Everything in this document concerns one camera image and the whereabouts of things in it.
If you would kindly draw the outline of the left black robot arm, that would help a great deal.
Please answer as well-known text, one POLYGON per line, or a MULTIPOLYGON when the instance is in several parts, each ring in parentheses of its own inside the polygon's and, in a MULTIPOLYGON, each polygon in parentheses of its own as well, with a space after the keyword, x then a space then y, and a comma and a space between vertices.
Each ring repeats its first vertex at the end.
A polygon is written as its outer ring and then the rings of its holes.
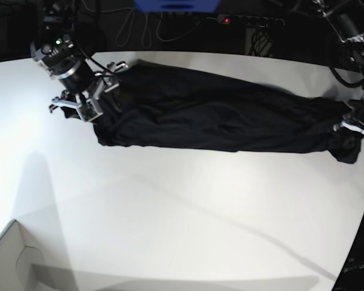
MULTIPOLYGON (((349 83, 342 79, 334 66, 328 67, 339 83, 348 88, 361 87, 364 91, 364 4, 362 1, 314 1, 317 11, 333 28, 339 41, 351 52, 352 61, 363 79, 349 83)), ((339 127, 364 135, 364 97, 345 115, 339 127)))

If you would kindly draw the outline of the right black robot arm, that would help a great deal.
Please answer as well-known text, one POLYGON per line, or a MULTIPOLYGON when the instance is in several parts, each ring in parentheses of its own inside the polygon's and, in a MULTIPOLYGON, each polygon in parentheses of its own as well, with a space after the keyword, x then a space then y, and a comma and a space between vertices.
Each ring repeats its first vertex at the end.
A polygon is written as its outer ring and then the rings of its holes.
POLYGON ((69 116, 91 121, 103 114, 101 97, 119 87, 117 73, 128 65, 124 61, 101 65, 93 59, 101 9, 96 7, 93 22, 88 23, 78 19, 80 6, 80 1, 43 1, 42 25, 30 44, 30 55, 64 86, 49 110, 62 109, 69 116))

